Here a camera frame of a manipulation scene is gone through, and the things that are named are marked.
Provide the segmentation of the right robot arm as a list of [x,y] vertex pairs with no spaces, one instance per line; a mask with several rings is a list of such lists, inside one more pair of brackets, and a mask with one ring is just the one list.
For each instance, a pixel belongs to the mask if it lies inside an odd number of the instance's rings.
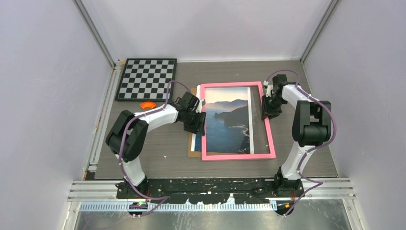
[[312,97],[299,83],[289,82],[285,74],[272,77],[272,82],[265,80],[263,88],[266,90],[261,98],[263,120],[279,116],[283,104],[295,108],[294,143],[287,160],[274,176],[273,193],[283,197],[300,191],[305,165],[312,154],[331,139],[331,103]]

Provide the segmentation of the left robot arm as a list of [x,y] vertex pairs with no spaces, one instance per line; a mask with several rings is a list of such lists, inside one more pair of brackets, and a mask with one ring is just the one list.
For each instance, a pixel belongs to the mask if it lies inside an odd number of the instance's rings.
[[193,134],[205,135],[206,112],[202,111],[205,100],[185,92],[181,98],[165,103],[147,112],[132,113],[123,110],[105,143],[117,157],[124,179],[129,183],[128,192],[142,198],[147,192],[146,175],[141,167],[140,153],[148,132],[163,125],[183,123],[183,129]]

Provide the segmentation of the landscape photo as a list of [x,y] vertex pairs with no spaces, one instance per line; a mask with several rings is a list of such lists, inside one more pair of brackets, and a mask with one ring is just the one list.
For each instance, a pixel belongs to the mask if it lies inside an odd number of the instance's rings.
[[254,154],[250,87],[205,87],[206,151],[213,154]]

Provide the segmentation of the pink photo frame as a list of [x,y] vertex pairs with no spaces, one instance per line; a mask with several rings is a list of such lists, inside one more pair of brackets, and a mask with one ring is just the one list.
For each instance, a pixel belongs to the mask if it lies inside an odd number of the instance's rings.
[[[250,87],[256,86],[259,88],[260,98],[264,95],[264,90],[262,87],[261,82],[259,81],[246,81],[246,82],[226,82],[226,83],[204,83],[201,84],[199,87],[199,95],[202,99],[204,99],[204,88],[205,87]],[[202,137],[202,142],[205,142],[205,136]],[[204,161],[238,161],[238,160],[264,160],[264,159],[274,159],[276,158],[276,152],[273,144],[273,151],[270,154],[255,154],[255,155],[238,155],[238,156],[230,156],[230,155],[216,155],[216,156],[207,156],[205,146],[202,146],[201,152],[202,160]]]

